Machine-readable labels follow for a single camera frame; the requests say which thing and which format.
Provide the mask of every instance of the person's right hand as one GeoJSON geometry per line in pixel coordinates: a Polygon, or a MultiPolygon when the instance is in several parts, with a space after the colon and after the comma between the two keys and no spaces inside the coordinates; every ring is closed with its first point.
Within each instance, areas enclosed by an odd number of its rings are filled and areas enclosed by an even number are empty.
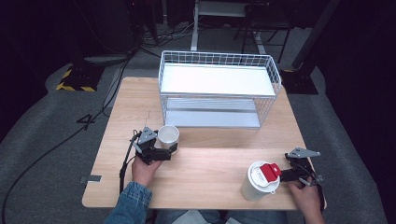
{"type": "Polygon", "coordinates": [[[161,164],[163,164],[162,161],[153,161],[150,165],[147,165],[136,156],[134,163],[132,163],[132,180],[147,187],[161,164]]]}
{"type": "MultiPolygon", "coordinates": [[[[311,182],[312,178],[308,177],[307,181],[311,182]]],[[[304,214],[306,224],[325,223],[320,212],[320,198],[317,186],[302,188],[299,181],[293,181],[288,182],[288,187],[297,207],[304,214]]]]}

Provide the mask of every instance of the paper cup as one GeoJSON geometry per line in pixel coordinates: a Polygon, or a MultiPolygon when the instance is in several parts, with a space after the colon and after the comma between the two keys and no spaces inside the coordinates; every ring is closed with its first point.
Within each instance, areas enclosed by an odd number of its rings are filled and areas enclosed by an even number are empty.
{"type": "Polygon", "coordinates": [[[279,186],[280,176],[276,181],[268,182],[262,170],[260,169],[266,161],[256,161],[250,165],[247,175],[242,183],[241,192],[248,201],[257,201],[267,194],[275,194],[275,190],[279,186]]]}
{"type": "Polygon", "coordinates": [[[175,126],[165,125],[158,131],[158,140],[160,140],[161,148],[169,149],[177,143],[177,150],[172,154],[176,154],[178,152],[178,138],[179,131],[175,126]]]}

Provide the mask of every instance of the blue denim jacket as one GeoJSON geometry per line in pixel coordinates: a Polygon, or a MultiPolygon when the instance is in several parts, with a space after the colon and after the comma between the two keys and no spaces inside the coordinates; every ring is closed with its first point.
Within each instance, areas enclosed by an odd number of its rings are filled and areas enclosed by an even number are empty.
{"type": "Polygon", "coordinates": [[[151,196],[151,190],[136,182],[130,182],[120,195],[116,207],[108,215],[105,223],[146,223],[151,196]]]}

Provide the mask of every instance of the wire basket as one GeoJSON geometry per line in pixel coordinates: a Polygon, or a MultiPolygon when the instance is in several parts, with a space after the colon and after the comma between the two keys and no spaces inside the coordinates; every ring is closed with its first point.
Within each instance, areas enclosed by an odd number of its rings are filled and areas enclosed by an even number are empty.
{"type": "Polygon", "coordinates": [[[163,124],[260,128],[281,88],[269,55],[163,51],[163,124]]]}

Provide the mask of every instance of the cup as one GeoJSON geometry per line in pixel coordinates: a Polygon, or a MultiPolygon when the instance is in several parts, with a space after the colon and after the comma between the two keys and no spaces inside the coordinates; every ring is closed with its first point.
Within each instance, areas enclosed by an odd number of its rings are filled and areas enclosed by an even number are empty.
{"type": "Polygon", "coordinates": [[[178,138],[180,134],[178,128],[172,125],[162,126],[158,131],[158,140],[160,140],[161,148],[169,149],[174,144],[177,144],[177,149],[172,155],[178,152],[178,138]]]}
{"type": "Polygon", "coordinates": [[[267,194],[275,194],[280,183],[280,169],[274,163],[255,161],[247,170],[241,192],[248,201],[258,201],[267,194]]]}

